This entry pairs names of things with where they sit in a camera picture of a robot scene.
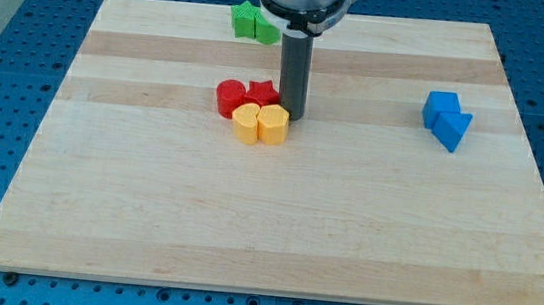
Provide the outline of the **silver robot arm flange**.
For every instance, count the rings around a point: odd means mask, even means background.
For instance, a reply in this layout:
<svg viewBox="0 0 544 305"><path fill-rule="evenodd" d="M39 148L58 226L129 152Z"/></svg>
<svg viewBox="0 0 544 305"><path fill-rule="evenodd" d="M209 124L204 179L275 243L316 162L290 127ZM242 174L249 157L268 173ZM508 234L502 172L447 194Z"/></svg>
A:
<svg viewBox="0 0 544 305"><path fill-rule="evenodd" d="M260 0L261 14L293 38L318 37L336 26L358 0Z"/></svg>

